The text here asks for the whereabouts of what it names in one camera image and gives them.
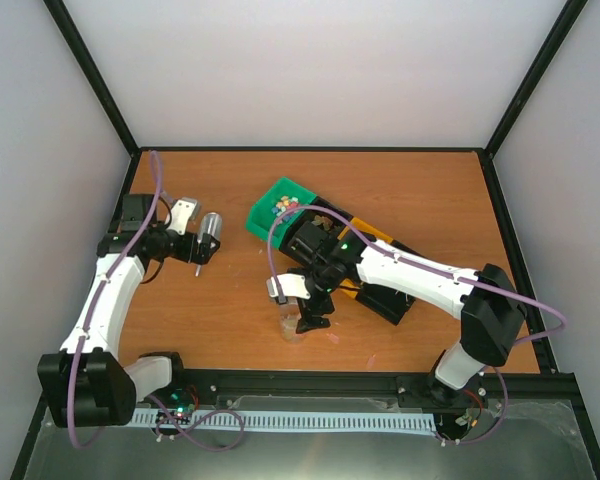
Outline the green plastic bin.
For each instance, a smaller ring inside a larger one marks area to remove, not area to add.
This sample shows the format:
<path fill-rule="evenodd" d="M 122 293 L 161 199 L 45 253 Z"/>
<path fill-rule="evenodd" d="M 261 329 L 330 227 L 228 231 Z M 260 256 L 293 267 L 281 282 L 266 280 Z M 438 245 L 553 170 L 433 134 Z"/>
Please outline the green plastic bin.
<path fill-rule="evenodd" d="M 311 204 L 317 194 L 281 177 L 250 209 L 246 229 L 257 238 L 266 241 L 274 221 L 285 211 L 298 205 Z"/>

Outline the clear plastic jar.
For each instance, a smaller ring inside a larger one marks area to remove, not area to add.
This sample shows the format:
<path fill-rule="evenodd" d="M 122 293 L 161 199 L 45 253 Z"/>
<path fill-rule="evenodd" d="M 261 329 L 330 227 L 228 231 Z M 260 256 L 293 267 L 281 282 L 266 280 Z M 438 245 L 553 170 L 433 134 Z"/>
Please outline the clear plastic jar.
<path fill-rule="evenodd" d="M 288 298 L 286 303 L 279 305 L 279 325 L 281 336 L 287 342 L 298 343 L 307 335 L 307 325 L 296 298 Z"/>

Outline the yellow plastic bin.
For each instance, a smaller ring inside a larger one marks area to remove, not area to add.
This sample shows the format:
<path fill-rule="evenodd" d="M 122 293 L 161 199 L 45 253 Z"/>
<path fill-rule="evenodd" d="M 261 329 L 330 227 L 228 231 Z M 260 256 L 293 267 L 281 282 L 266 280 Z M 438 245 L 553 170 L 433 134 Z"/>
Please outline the yellow plastic bin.
<path fill-rule="evenodd" d="M 394 245 L 394 239 L 391 236 L 365 223 L 361 219 L 353 217 L 351 223 L 357 231 L 371 242 L 382 240 L 390 246 Z M 358 302 L 370 300 L 371 302 L 380 304 L 386 301 L 386 298 L 393 295 L 393 291 L 387 287 L 371 287 L 360 279 L 356 270 L 356 262 L 361 259 L 361 252 L 367 245 L 347 226 L 342 227 L 337 238 L 337 248 L 344 248 L 344 251 L 343 253 L 336 253 L 336 257 L 347 268 L 346 277 L 339 285 L 339 289 Z"/>

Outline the black bin with popsicle candies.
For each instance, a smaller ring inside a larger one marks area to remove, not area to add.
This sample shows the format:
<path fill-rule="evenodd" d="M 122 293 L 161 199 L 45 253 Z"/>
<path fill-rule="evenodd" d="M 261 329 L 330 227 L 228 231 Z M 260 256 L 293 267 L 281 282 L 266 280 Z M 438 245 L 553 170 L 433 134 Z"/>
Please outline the black bin with popsicle candies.
<path fill-rule="evenodd" d="M 345 225 L 333 216 L 333 212 L 351 221 L 353 216 L 322 197 L 316 197 L 312 205 L 329 212 L 303 209 L 284 219 L 286 230 L 278 250 L 302 266 L 308 266 L 327 246 L 333 246 Z"/>

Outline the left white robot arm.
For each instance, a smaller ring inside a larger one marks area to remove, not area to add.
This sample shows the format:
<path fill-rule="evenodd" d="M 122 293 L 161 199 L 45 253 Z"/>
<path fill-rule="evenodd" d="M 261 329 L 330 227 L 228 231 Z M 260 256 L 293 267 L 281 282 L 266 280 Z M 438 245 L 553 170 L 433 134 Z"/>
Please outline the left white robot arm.
<path fill-rule="evenodd" d="M 151 262 L 173 259 L 207 264 L 219 250 L 223 220 L 210 212 L 198 231 L 187 226 L 199 216 L 197 200 L 183 197 L 159 220 L 163 199 L 127 194 L 113 232 L 97 248 L 96 272 L 85 305 L 56 353 L 43 355 L 37 374 L 49 411 L 61 428 L 124 426 L 136 404 L 156 393 L 166 402 L 181 400 L 188 378 L 176 352 L 142 355 L 128 367 L 119 361 L 119 343 L 133 296 L 149 282 Z"/>

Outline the metal scoop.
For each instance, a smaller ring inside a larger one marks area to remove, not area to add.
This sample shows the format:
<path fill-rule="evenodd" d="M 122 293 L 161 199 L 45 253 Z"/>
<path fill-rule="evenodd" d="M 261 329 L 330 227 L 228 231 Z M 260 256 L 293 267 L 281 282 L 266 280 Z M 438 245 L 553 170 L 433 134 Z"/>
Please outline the metal scoop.
<path fill-rule="evenodd" d="M 195 263 L 197 265 L 195 276 L 200 275 L 202 267 L 218 251 L 222 226 L 222 216 L 217 212 L 209 212 L 202 218 L 195 250 Z"/>

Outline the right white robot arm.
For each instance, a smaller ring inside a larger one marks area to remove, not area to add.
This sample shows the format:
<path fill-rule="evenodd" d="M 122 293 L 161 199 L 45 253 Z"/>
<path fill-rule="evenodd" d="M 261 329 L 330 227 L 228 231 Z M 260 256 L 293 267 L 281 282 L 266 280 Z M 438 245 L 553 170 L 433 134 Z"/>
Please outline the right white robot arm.
<path fill-rule="evenodd" d="M 336 236 L 306 223 L 290 248 L 303 256 L 302 268 L 271 278 L 269 289 L 278 303 L 298 301 L 298 333 L 326 325 L 334 310 L 331 294 L 346 280 L 361 291 L 378 287 L 424 301 L 459 321 L 459 339 L 416 389 L 439 406 L 452 405 L 484 368 L 504 366 L 526 319 L 522 298 L 496 265 L 440 264 L 354 226 Z"/>

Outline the black bin with lollipops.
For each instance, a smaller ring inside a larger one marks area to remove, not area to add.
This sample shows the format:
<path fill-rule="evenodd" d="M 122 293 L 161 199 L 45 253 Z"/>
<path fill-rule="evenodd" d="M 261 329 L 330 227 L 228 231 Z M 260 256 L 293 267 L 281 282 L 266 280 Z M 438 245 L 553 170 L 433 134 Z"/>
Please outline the black bin with lollipops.
<path fill-rule="evenodd" d="M 353 284 L 360 290 L 355 299 L 374 313 L 397 326 L 414 305 L 416 298 L 404 292 L 377 284 L 363 282 L 357 274 Z"/>

